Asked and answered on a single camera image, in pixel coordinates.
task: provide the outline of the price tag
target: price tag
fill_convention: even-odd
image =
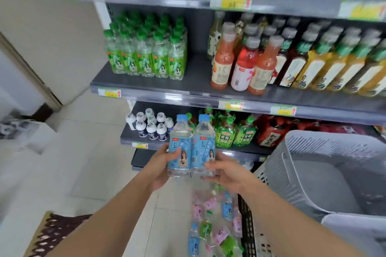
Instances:
[[[149,147],[147,143],[132,143],[131,145],[136,148],[144,148],[144,149],[148,149]]]
[[[121,90],[98,89],[98,94],[101,97],[122,98]]]
[[[249,10],[252,0],[210,0],[210,7],[229,10]]]
[[[386,1],[350,1],[344,0],[339,9],[338,17],[360,19],[365,21],[381,21],[385,18]]]
[[[297,108],[298,107],[296,106],[275,105],[271,107],[270,114],[280,116],[295,116]]]
[[[244,107],[244,102],[238,101],[219,101],[219,109],[233,110],[233,111],[242,111]]]

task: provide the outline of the gray plastic basket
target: gray plastic basket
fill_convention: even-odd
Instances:
[[[319,222],[329,213],[385,216],[385,155],[370,136],[294,130],[266,174],[273,191]]]

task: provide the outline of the blue bottle label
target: blue bottle label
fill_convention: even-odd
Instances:
[[[189,256],[200,256],[200,238],[190,235],[188,250]]]
[[[214,136],[193,136],[192,167],[204,167],[204,163],[214,161],[216,146]]]
[[[231,220],[233,218],[233,207],[231,202],[223,202],[221,204],[222,218]]]
[[[191,140],[187,137],[171,137],[169,152],[175,152],[177,148],[181,147],[181,156],[167,163],[168,167],[173,169],[190,169],[191,162]]]

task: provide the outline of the blue bottle cap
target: blue bottle cap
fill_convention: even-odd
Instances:
[[[188,116],[185,114],[178,114],[177,121],[188,121]]]
[[[198,117],[198,120],[201,122],[201,121],[206,121],[206,122],[209,122],[209,118],[210,118],[210,115],[209,114],[201,114],[199,117]]]

